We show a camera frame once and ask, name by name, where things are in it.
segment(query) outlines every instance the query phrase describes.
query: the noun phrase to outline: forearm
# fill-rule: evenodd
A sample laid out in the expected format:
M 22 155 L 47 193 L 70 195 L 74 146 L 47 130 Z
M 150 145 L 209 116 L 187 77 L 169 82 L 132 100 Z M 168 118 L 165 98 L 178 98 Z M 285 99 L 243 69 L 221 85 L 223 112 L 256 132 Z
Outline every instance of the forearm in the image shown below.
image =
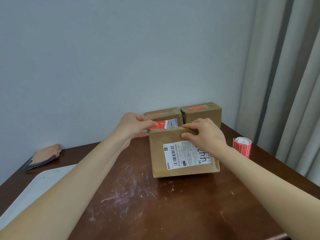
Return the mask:
M 293 239 L 319 239 L 320 200 L 284 181 L 231 147 L 220 153 L 225 165 Z
M 111 134 L 1 232 L 0 239 L 67 239 L 106 177 L 125 138 Z

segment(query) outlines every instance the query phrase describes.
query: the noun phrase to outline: glossy table surface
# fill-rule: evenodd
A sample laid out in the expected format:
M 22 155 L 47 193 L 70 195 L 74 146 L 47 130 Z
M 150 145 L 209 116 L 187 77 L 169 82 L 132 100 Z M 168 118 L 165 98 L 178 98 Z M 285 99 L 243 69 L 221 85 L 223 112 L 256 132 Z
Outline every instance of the glossy table surface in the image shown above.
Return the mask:
M 240 136 L 222 124 L 228 145 Z M 78 163 L 97 143 L 60 157 L 0 186 L 0 215 L 40 172 Z M 252 146 L 250 159 L 320 199 L 320 187 Z M 69 239 L 284 239 L 286 234 L 222 164 L 220 172 L 153 178 L 148 138 L 132 140 L 93 196 Z

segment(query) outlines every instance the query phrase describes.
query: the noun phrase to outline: sticker roll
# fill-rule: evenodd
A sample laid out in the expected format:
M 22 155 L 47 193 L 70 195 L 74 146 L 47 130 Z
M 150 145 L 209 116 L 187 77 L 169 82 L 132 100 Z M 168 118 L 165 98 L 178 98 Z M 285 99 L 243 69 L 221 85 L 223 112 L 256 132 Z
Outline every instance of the sticker roll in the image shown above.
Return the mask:
M 240 152 L 243 156 L 249 158 L 252 141 L 246 137 L 237 137 L 233 139 L 233 148 Z

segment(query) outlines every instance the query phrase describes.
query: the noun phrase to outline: wall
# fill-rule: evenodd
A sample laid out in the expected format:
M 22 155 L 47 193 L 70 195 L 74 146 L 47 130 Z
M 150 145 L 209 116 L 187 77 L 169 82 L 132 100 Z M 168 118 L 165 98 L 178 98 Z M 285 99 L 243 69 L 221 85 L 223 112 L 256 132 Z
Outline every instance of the wall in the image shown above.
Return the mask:
M 0 184 L 127 111 L 213 101 L 234 128 L 256 0 L 0 0 Z

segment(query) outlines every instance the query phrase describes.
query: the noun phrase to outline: person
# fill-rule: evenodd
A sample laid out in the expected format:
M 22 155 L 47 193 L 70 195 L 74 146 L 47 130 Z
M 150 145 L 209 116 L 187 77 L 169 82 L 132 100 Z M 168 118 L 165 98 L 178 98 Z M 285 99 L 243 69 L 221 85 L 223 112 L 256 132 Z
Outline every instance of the person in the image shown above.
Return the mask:
M 148 136 L 142 130 L 155 125 L 142 115 L 126 113 L 106 139 L 0 231 L 0 239 L 67 239 L 120 152 L 134 137 Z M 198 130 L 198 135 L 181 136 L 234 173 L 292 239 L 319 239 L 318 199 L 227 146 L 222 131 L 210 119 L 183 127 Z

